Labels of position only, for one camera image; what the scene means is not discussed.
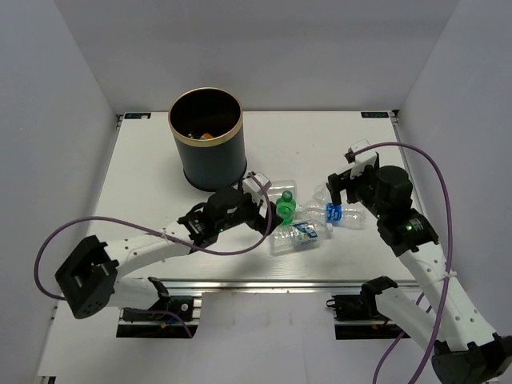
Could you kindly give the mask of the blue sticker left corner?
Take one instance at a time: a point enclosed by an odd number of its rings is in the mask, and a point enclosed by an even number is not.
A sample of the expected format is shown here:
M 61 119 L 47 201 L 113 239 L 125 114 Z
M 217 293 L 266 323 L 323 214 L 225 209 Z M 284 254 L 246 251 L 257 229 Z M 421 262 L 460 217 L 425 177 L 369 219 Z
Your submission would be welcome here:
M 146 120 L 151 118 L 151 113 L 125 113 L 124 119 Z

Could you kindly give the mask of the clear jar with silver lid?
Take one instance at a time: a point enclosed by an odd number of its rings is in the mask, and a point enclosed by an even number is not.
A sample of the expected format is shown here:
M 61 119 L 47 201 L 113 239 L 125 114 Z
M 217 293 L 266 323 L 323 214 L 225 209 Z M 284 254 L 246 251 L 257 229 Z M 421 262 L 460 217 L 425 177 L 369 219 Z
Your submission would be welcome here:
M 276 202 L 285 191 L 292 193 L 293 198 L 298 195 L 297 183 L 293 179 L 287 180 L 274 180 L 271 182 L 271 187 L 268 189 L 268 196 L 272 202 Z

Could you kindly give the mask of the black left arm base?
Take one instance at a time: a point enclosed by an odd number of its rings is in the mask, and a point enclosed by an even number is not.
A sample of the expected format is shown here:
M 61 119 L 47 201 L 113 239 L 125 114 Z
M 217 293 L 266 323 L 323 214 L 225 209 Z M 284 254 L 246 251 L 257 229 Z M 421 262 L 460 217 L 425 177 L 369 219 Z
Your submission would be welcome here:
M 117 338 L 189 339 L 199 325 L 201 297 L 171 295 L 167 302 L 157 304 L 148 313 L 144 310 L 122 310 L 116 331 Z

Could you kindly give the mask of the dark bin with gold rim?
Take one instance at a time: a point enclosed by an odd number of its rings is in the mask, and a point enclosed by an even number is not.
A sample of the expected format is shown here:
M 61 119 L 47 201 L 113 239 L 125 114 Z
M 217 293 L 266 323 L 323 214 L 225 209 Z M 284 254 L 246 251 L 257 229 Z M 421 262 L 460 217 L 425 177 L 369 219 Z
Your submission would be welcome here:
M 243 111 L 235 96 L 214 87 L 190 90 L 174 102 L 168 123 L 189 184 L 212 192 L 244 176 Z M 201 140 L 204 133 L 214 139 Z

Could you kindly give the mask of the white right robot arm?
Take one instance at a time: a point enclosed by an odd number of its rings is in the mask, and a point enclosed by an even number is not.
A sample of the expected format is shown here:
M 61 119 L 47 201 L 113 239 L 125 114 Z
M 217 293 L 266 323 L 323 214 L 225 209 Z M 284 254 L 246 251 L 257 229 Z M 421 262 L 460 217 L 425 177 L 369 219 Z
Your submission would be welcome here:
M 380 166 L 371 146 L 352 146 L 351 167 L 327 179 L 332 203 L 342 194 L 360 203 L 377 220 L 381 239 L 413 275 L 432 313 L 410 300 L 398 284 L 381 276 L 362 285 L 359 309 L 369 318 L 395 322 L 424 349 L 442 383 L 484 383 L 511 365 L 511 338 L 501 336 L 480 314 L 444 255 L 428 219 L 412 207 L 413 184 L 398 166 Z

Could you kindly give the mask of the green plastic bottle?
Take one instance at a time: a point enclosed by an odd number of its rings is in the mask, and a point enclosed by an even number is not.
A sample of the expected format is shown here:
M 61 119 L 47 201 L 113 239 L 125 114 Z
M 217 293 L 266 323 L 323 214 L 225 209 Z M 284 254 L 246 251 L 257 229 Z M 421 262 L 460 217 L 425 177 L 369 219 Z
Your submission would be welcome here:
M 282 192 L 281 197 L 276 201 L 276 214 L 282 218 L 282 225 L 287 226 L 292 223 L 295 216 L 297 203 L 290 190 Z

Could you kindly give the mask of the blue sticker corner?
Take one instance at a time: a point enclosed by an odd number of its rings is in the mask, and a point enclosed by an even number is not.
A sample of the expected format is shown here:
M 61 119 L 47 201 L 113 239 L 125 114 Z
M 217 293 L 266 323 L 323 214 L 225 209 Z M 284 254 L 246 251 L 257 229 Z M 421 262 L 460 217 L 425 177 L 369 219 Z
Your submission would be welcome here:
M 125 113 L 124 119 L 146 120 L 151 118 L 151 113 Z
M 389 114 L 385 111 L 362 111 L 362 118 L 388 118 Z

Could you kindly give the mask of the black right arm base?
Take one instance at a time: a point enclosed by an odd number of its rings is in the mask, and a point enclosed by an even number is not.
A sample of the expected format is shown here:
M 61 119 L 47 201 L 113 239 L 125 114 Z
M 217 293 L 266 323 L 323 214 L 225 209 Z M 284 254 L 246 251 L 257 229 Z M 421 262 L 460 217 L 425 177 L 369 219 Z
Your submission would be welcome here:
M 357 294 L 332 295 L 326 307 L 333 311 L 335 338 L 338 341 L 396 338 L 402 330 L 378 312 L 375 300 L 390 288 L 398 288 L 398 284 L 381 276 L 363 283 Z

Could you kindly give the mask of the clear bottle green white label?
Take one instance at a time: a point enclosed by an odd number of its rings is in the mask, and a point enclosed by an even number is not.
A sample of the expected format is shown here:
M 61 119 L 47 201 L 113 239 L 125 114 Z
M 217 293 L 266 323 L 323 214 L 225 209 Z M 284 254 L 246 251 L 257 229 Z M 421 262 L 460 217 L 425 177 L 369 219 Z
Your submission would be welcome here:
M 334 227 L 316 220 L 293 222 L 280 226 L 269 237 L 270 251 L 274 256 L 311 250 L 331 238 Z

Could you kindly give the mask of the clear bottle blue label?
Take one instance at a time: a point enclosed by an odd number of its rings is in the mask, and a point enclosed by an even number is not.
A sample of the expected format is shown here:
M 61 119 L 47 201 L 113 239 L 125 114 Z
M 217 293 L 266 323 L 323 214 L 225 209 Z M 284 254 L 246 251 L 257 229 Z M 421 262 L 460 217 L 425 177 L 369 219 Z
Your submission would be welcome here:
M 332 226 L 348 230 L 363 230 L 366 226 L 366 214 L 364 211 L 315 200 L 300 205 L 298 217 L 300 219 L 315 220 L 321 224 L 331 224 Z

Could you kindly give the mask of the blue sticker right corner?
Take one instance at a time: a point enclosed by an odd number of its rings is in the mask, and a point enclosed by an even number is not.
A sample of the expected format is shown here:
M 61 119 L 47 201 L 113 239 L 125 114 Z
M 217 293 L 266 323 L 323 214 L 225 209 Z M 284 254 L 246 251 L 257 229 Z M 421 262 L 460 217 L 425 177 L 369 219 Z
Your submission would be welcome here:
M 385 111 L 362 111 L 362 118 L 388 118 L 389 114 Z

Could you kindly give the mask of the aluminium rail front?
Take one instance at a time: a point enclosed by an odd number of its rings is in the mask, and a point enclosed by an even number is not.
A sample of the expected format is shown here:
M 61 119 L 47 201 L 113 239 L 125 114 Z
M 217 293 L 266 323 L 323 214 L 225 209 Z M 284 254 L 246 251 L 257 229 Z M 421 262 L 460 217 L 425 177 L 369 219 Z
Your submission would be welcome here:
M 222 281 L 189 279 L 160 279 L 151 282 L 148 278 L 123 278 L 121 285 L 114 281 L 100 282 L 86 288 L 86 296 L 108 299 L 116 294 L 126 294 L 130 298 L 143 295 L 168 294 L 169 296 L 199 296 L 211 292 L 242 293 L 311 293 L 329 292 L 333 294 L 357 294 L 363 282 L 343 282 L 333 280 L 256 280 Z

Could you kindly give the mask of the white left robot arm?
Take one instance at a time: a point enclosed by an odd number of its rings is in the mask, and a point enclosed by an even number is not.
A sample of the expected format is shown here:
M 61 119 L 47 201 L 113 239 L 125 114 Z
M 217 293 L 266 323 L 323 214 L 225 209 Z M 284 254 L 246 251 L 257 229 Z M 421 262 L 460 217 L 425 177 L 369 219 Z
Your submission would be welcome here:
M 84 238 L 55 274 L 73 316 L 88 318 L 105 307 L 152 319 L 166 316 L 171 298 L 162 281 L 131 273 L 196 251 L 212 254 L 220 233 L 236 226 L 268 236 L 282 223 L 268 196 L 270 186 L 263 174 L 248 174 L 238 186 L 218 190 L 162 230 L 142 228 L 142 235 L 118 241 Z

